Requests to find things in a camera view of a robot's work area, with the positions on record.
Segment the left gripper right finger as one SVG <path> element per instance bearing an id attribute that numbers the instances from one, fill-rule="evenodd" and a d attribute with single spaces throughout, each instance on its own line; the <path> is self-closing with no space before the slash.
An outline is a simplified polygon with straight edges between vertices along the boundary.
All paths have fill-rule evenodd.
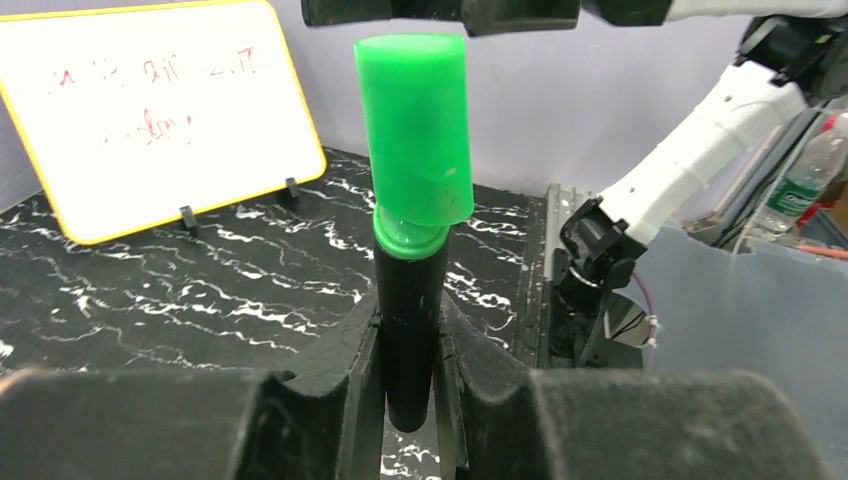
<path id="1" fill-rule="evenodd" d="M 825 479 L 792 403 L 746 371 L 535 369 L 441 304 L 445 479 Z"/>

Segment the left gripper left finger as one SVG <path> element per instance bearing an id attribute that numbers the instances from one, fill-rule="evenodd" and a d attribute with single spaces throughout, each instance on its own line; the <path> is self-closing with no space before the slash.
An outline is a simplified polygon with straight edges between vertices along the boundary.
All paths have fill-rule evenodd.
<path id="1" fill-rule="evenodd" d="M 377 332 L 364 301 L 273 369 L 26 375 L 1 397 L 1 475 L 376 479 Z"/>

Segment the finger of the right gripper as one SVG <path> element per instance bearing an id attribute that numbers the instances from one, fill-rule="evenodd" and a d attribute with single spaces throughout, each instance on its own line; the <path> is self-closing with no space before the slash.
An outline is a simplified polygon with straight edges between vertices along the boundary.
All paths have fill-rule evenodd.
<path id="1" fill-rule="evenodd" d="M 458 22 L 460 0 L 302 0 L 309 27 L 393 19 Z"/>
<path id="2" fill-rule="evenodd" d="M 570 30 L 580 9 L 580 0 L 462 1 L 460 20 L 470 36 Z"/>

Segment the green highlighter cap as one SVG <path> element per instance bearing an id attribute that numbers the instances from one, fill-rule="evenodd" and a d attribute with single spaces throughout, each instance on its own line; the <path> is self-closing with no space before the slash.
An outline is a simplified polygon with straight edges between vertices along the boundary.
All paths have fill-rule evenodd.
<path id="1" fill-rule="evenodd" d="M 388 34 L 353 50 L 377 204 L 416 225 L 463 222 L 474 210 L 465 38 Z"/>

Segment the green black highlighter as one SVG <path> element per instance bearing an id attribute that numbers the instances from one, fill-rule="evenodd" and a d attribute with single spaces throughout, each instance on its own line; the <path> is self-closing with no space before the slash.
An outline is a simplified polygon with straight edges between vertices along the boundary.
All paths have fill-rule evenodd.
<path id="1" fill-rule="evenodd" d="M 372 220 L 388 414 L 412 433 L 427 418 L 450 228 L 416 225 L 381 205 Z"/>

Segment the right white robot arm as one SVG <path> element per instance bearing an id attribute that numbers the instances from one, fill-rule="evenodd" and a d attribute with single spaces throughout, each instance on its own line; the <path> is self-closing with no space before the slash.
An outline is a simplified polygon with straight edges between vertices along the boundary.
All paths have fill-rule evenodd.
<path id="1" fill-rule="evenodd" d="M 470 36 L 567 30 L 589 13 L 617 27 L 748 15 L 735 54 L 707 96 L 636 167 L 562 225 L 556 255 L 565 315 L 552 351 L 596 366 L 610 293 L 630 280 L 660 226 L 730 160 L 779 124 L 847 92 L 843 1 L 305 1 L 310 27 L 390 19 L 461 23 Z"/>

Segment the yellow framed whiteboard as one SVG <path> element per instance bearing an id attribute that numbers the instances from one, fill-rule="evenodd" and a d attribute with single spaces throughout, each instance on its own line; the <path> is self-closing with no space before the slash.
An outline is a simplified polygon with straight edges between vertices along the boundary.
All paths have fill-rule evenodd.
<path id="1" fill-rule="evenodd" d="M 1 95 L 61 231 L 82 245 L 327 167 L 267 1 L 5 15 Z"/>

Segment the plastic water bottle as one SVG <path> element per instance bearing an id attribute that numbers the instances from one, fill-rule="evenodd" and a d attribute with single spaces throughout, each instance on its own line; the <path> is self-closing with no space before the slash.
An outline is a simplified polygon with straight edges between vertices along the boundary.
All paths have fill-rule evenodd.
<path id="1" fill-rule="evenodd" d="M 752 220 L 751 236 L 773 240 L 791 232 L 842 174 L 847 161 L 847 110 L 831 119 L 830 126 L 805 145 L 777 183 Z"/>

